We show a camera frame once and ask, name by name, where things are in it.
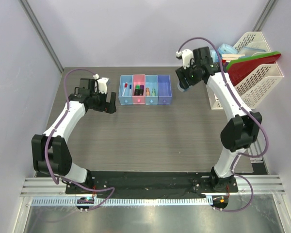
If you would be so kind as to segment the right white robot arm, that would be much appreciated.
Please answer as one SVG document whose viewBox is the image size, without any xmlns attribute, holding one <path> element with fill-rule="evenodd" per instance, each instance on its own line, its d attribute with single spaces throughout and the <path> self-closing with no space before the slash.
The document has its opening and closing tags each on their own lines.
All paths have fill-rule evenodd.
<svg viewBox="0 0 291 233">
<path fill-rule="evenodd" d="M 176 74 L 212 89 L 227 124 L 204 108 L 200 94 L 177 94 L 172 76 L 121 76 L 121 107 L 106 126 L 104 146 L 108 168 L 123 173 L 117 188 L 235 192 L 232 168 L 237 155 L 255 142 L 261 114 L 242 102 L 218 64 L 196 62 Z"/>
</svg>

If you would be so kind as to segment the pink plastic drawer box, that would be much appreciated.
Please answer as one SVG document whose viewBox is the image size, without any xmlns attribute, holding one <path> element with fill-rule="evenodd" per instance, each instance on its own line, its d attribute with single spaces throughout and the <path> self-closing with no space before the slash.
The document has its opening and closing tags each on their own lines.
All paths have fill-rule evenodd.
<svg viewBox="0 0 291 233">
<path fill-rule="evenodd" d="M 132 102 L 133 104 L 145 104 L 145 88 L 143 96 L 134 96 L 134 90 L 136 85 L 145 86 L 145 74 L 134 74 L 132 77 Z"/>
</svg>

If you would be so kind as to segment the green capped black highlighter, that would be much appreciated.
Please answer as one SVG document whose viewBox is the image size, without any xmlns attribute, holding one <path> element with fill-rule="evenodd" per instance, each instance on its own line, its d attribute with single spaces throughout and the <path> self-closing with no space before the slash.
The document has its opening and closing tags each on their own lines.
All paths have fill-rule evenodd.
<svg viewBox="0 0 291 233">
<path fill-rule="evenodd" d="M 135 90 L 134 90 L 134 96 L 139 96 L 140 95 L 140 86 L 136 85 Z"/>
</svg>

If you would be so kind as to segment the light blue drawer box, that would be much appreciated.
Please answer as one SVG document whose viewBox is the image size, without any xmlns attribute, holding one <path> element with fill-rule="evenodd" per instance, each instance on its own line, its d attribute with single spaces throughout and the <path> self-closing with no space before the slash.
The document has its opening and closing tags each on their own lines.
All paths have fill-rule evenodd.
<svg viewBox="0 0 291 233">
<path fill-rule="evenodd" d="M 132 78 L 133 75 L 121 75 L 119 81 L 119 102 L 121 105 L 132 105 Z"/>
<path fill-rule="evenodd" d="M 145 76 L 145 90 L 149 88 L 150 97 L 145 97 L 145 103 L 147 105 L 157 105 L 158 104 L 158 76 L 157 75 L 146 75 Z M 156 96 L 152 97 L 152 89 L 156 89 Z"/>
</svg>

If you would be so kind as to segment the blue round tape dispenser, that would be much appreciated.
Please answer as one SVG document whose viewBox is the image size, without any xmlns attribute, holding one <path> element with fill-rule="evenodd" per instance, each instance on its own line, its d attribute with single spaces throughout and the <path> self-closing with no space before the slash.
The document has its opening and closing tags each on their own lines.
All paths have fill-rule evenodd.
<svg viewBox="0 0 291 233">
<path fill-rule="evenodd" d="M 179 90 L 180 92 L 182 92 L 182 93 L 187 92 L 188 90 L 191 89 L 190 87 L 188 87 L 188 88 L 184 88 L 184 87 L 181 85 L 181 83 L 178 83 L 178 84 L 177 84 L 177 88 L 178 88 L 178 90 Z"/>
</svg>

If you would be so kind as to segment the purple capped black highlighter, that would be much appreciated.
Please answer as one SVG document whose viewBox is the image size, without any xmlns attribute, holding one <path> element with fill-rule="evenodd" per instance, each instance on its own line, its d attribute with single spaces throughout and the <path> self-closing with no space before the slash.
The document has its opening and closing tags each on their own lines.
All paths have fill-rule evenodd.
<svg viewBox="0 0 291 233">
<path fill-rule="evenodd" d="M 144 95 L 144 88 L 145 88 L 144 85 L 140 85 L 140 87 L 139 87 L 139 95 L 140 96 L 143 96 Z"/>
</svg>

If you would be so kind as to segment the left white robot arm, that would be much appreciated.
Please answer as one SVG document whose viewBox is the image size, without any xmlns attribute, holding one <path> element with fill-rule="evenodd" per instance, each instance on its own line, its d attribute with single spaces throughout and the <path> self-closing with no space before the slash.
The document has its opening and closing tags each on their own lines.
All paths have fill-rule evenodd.
<svg viewBox="0 0 291 233">
<path fill-rule="evenodd" d="M 90 171 L 72 161 L 67 141 L 78 121 L 88 110 L 114 113 L 113 102 L 107 102 L 109 78 L 94 75 L 82 78 L 74 93 L 66 96 L 64 109 L 54 123 L 43 133 L 32 138 L 32 160 L 35 171 L 48 174 L 59 183 L 63 178 L 73 182 L 84 194 L 93 190 Z"/>
</svg>

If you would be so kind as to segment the red whiteboard marker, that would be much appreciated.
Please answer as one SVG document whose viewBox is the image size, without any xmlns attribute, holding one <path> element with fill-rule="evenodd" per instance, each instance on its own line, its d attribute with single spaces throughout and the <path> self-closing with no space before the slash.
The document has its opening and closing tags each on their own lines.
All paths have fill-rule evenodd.
<svg viewBox="0 0 291 233">
<path fill-rule="evenodd" d="M 123 97 L 125 96 L 125 92 L 126 92 L 127 87 L 128 87 L 128 83 L 125 83 L 124 87 L 123 87 L 123 92 L 122 92 Z"/>
</svg>

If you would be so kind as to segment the purple plastic drawer box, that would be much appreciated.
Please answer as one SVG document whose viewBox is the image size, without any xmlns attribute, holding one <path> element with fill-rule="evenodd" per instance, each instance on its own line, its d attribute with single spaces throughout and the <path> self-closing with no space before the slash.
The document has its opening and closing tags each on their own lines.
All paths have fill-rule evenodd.
<svg viewBox="0 0 291 233">
<path fill-rule="evenodd" d="M 169 105 L 172 101 L 169 75 L 158 75 L 158 105 Z"/>
</svg>

